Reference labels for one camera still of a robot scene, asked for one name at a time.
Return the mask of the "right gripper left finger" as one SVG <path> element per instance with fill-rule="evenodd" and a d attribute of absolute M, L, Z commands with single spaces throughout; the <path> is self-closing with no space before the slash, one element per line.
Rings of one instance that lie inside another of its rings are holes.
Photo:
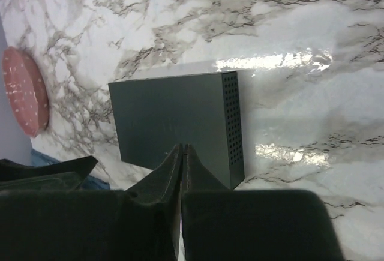
<path fill-rule="evenodd" d="M 180 237 L 180 190 L 183 146 L 125 193 L 130 196 L 125 227 L 129 260 L 177 260 Z"/>

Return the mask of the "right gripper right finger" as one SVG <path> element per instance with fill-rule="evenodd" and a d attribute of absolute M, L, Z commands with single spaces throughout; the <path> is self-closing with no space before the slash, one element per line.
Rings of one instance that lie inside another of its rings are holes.
<path fill-rule="evenodd" d="M 230 260 L 229 191 L 186 145 L 182 164 L 182 236 L 187 260 Z"/>

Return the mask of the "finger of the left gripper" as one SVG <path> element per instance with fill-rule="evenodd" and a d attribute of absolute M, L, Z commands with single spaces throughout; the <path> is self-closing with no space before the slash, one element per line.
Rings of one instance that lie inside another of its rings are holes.
<path fill-rule="evenodd" d="M 1 190 L 76 190 L 92 172 L 97 159 L 82 157 L 41 167 L 1 160 Z"/>

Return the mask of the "dark grey network switch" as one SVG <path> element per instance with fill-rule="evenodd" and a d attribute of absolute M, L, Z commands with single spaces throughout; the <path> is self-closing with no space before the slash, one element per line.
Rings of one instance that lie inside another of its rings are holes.
<path fill-rule="evenodd" d="M 237 72 L 114 82 L 109 93 L 123 162 L 154 169 L 190 144 L 227 188 L 244 180 Z"/>

